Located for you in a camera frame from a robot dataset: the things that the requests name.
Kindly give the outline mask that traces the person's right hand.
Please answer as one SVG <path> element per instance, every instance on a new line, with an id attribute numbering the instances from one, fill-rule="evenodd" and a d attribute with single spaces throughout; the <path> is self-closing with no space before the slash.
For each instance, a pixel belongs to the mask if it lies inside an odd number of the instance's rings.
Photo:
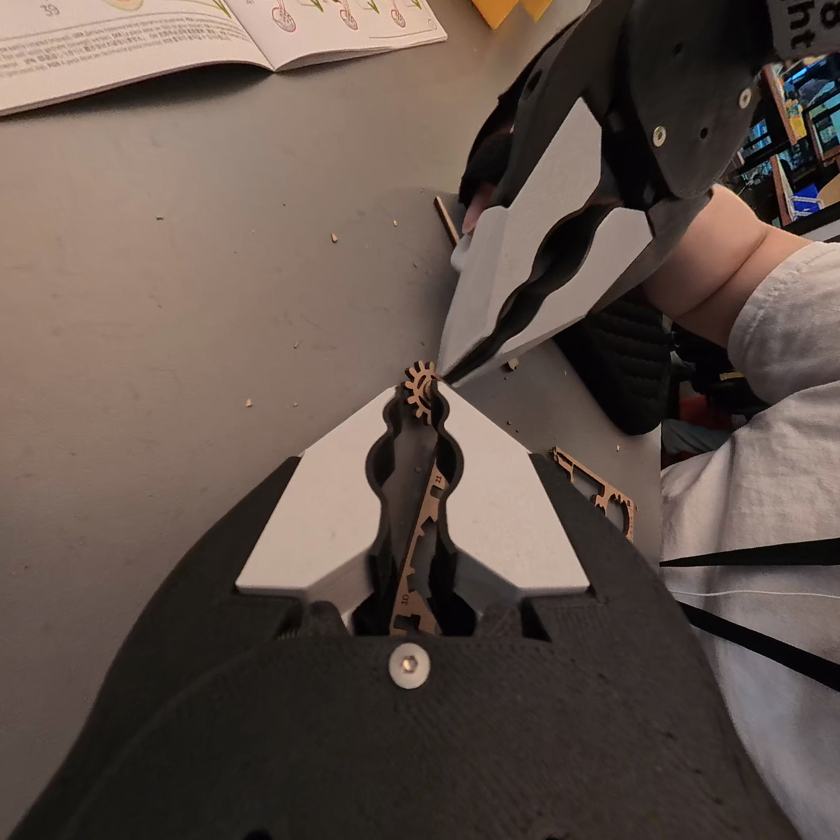
<path id="1" fill-rule="evenodd" d="M 476 193 L 467 207 L 465 219 L 462 225 L 462 236 L 471 236 L 474 234 L 480 216 L 485 212 L 490 204 L 496 186 L 490 183 L 482 183 L 477 189 Z"/>

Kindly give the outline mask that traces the small wooden gear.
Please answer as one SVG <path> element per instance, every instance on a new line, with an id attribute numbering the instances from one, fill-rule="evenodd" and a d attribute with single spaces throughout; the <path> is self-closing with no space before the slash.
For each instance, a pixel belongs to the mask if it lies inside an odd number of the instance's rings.
<path id="1" fill-rule="evenodd" d="M 438 379 L 435 362 L 418 360 L 405 369 L 405 376 L 403 388 L 406 392 L 406 404 L 413 410 L 417 420 L 426 426 L 431 425 L 431 386 Z"/>

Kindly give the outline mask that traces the yellow plastic bin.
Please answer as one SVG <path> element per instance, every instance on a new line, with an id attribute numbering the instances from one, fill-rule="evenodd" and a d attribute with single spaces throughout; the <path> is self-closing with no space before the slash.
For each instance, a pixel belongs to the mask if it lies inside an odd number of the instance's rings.
<path id="1" fill-rule="evenodd" d="M 471 1 L 471 3 L 488 26 L 495 30 L 505 21 L 505 19 L 517 6 L 520 6 L 525 13 L 530 16 L 532 21 L 537 22 L 551 6 L 553 1 L 474 0 Z"/>

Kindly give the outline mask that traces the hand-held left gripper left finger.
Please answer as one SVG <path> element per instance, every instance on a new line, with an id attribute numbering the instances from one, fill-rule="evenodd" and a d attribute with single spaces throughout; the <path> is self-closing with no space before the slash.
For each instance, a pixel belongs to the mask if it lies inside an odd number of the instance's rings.
<path id="1" fill-rule="evenodd" d="M 384 390 L 297 459 L 236 580 L 243 595 L 328 602 L 346 627 L 395 575 L 384 492 L 402 430 L 400 397 Z"/>

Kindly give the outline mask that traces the laser-cut wooden parts sheet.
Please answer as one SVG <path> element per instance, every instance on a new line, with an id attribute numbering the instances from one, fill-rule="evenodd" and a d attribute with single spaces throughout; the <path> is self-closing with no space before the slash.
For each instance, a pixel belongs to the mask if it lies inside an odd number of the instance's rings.
<path id="1" fill-rule="evenodd" d="M 579 459 L 558 447 L 549 450 L 548 457 L 562 469 L 569 482 L 584 497 L 623 532 L 634 540 L 636 502 L 627 494 L 595 472 Z M 388 633 L 394 636 L 439 635 L 442 633 L 431 603 L 430 571 L 436 550 L 440 498 L 447 488 L 447 480 L 433 458 L 427 483 L 419 504 L 412 536 L 406 546 L 400 580 Z"/>

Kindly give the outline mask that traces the thin wooden stick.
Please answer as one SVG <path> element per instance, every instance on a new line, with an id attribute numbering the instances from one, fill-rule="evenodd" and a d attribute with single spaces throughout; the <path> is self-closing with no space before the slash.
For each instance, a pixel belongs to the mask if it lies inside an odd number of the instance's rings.
<path id="1" fill-rule="evenodd" d="M 448 237 L 450 244 L 456 248 L 461 239 L 460 233 L 455 225 L 453 218 L 450 216 L 443 197 L 436 195 L 434 198 L 434 209 L 438 219 L 443 225 L 444 231 Z"/>

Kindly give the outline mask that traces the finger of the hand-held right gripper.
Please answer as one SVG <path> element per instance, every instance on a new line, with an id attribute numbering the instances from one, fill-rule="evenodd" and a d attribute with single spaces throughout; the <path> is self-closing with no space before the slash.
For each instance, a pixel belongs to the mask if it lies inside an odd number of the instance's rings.
<path id="1" fill-rule="evenodd" d="M 501 366 L 582 320 L 652 238 L 643 212 L 613 209 L 598 225 L 585 256 L 570 277 L 540 300 L 534 284 L 525 286 L 525 301 L 511 308 L 507 325 L 499 327 L 489 349 L 478 352 L 474 360 L 459 363 L 458 370 L 453 371 L 453 386 L 459 387 Z"/>
<path id="2" fill-rule="evenodd" d="M 602 177 L 601 140 L 600 124 L 577 99 L 510 206 L 493 206 L 480 216 L 440 341 L 441 375 L 454 375 L 457 364 L 491 336 L 552 227 L 593 195 Z"/>

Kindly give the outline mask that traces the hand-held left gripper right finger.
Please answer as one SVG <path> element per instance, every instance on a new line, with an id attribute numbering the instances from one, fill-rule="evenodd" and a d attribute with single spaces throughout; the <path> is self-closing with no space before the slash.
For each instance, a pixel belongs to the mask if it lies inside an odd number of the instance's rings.
<path id="1" fill-rule="evenodd" d="M 589 579 L 531 453 L 446 384 L 430 387 L 439 501 L 429 603 L 444 634 L 491 606 L 578 595 Z"/>

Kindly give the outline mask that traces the paper instruction booklet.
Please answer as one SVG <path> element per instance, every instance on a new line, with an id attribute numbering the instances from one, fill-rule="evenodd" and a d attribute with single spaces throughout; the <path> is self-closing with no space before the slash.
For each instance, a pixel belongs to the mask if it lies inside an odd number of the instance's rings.
<path id="1" fill-rule="evenodd" d="M 446 39 L 421 1 L 2 1 L 1 114 L 180 70 L 276 72 Z"/>

